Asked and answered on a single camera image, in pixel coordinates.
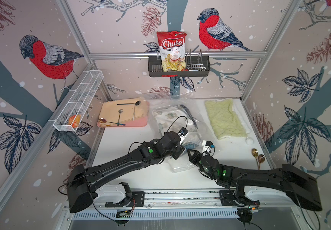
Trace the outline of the clear plastic vacuum bag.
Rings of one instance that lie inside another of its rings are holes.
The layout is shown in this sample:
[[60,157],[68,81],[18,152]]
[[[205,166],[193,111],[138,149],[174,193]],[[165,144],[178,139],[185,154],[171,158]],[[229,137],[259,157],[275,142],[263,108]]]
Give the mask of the clear plastic vacuum bag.
[[210,156],[215,154],[215,138],[201,115],[193,93],[177,96],[154,92],[143,97],[150,103],[150,126],[153,131],[161,136],[170,131],[178,133],[183,128],[188,131],[181,135],[181,145],[184,148],[182,153],[165,158],[171,172],[183,172],[195,167],[189,161],[188,150]]

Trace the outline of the green fleece blanket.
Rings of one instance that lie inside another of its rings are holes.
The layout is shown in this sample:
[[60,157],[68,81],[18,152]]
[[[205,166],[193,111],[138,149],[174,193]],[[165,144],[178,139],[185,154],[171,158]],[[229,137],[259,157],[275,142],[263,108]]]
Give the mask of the green fleece blanket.
[[210,126],[218,140],[248,137],[250,130],[240,113],[235,110],[233,99],[207,100],[204,104]]

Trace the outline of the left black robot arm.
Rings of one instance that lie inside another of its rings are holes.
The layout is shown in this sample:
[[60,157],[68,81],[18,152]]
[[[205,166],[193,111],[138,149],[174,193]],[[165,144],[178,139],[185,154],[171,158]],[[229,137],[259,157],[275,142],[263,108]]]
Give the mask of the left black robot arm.
[[185,150],[181,145],[188,131],[182,128],[178,133],[169,131],[160,139],[143,142],[127,155],[110,162],[85,168],[77,165],[67,182],[67,196],[70,213],[85,210],[98,197],[97,190],[108,182],[129,172],[160,164],[165,158],[178,158]]

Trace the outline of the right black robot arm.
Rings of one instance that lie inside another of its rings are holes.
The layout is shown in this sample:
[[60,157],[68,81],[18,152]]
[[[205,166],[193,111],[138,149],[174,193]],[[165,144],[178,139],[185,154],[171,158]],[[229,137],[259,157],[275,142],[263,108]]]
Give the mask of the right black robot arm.
[[296,205],[310,211],[322,211],[316,178],[298,168],[283,164],[273,170],[251,170],[220,164],[210,155],[197,150],[187,150],[189,161],[198,167],[205,177],[224,188],[235,187],[234,197],[238,204],[249,205],[246,186],[257,186],[284,192]]

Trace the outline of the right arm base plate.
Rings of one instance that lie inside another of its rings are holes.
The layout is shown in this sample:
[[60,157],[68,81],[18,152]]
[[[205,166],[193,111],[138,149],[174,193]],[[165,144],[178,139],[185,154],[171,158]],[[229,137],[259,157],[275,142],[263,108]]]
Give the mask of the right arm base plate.
[[247,206],[259,206],[259,201],[252,201],[246,197],[237,197],[234,191],[231,190],[220,190],[219,191],[220,201],[222,206],[236,206],[236,207],[247,207]]

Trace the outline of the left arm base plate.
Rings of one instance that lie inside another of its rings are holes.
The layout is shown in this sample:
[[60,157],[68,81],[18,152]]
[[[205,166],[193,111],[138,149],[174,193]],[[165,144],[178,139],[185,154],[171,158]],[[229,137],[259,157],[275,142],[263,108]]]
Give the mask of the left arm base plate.
[[126,194],[125,198],[118,203],[106,202],[105,207],[106,208],[143,207],[144,198],[145,198],[145,192],[135,191],[132,192],[131,195],[129,196]]

